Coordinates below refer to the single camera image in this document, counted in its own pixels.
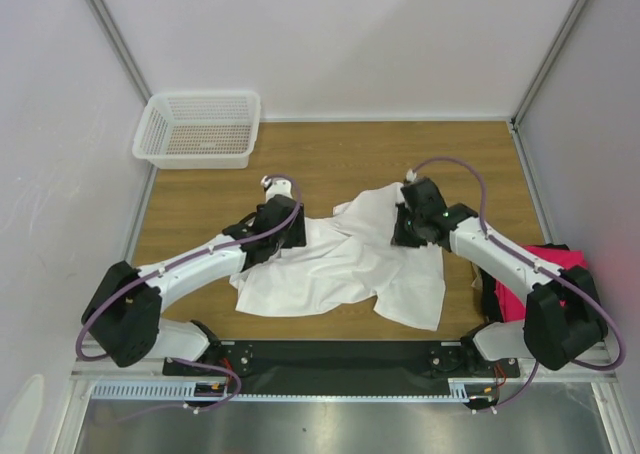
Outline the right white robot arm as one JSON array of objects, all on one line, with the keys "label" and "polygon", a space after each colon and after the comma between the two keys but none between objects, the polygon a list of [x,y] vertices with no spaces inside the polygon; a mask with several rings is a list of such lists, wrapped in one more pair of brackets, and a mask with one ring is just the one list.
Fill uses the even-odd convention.
[{"label": "right white robot arm", "polygon": [[400,192],[393,244],[434,245],[464,258],[525,307],[521,320],[489,323],[470,333],[471,344],[460,351],[466,372],[484,375],[506,358],[533,359],[557,371],[607,336],[587,269],[546,261],[492,229],[470,207],[447,205],[429,178],[407,180]]}]

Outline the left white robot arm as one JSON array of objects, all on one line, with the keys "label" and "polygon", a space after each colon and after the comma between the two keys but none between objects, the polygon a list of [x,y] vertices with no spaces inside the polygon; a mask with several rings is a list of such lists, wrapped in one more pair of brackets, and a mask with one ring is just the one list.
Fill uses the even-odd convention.
[{"label": "left white robot arm", "polygon": [[[218,338],[202,322],[169,321],[164,311],[214,281],[305,243],[303,204],[277,194],[182,255],[141,267],[120,261],[107,270],[81,316],[76,355],[87,362],[110,359],[121,368],[144,359],[181,361],[199,374],[211,373],[220,362]],[[102,348],[99,357],[83,352],[87,336]]]}]

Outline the white t shirt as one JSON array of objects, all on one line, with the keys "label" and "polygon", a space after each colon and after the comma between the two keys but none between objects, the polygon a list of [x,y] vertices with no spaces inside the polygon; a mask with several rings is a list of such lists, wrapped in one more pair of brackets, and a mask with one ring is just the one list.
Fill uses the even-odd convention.
[{"label": "white t shirt", "polygon": [[398,182],[366,190],[336,206],[329,218],[305,221],[307,241],[229,280],[236,309],[263,317],[324,314],[374,299],[374,311],[393,322],[434,331],[446,285],[437,246],[393,245]]}]

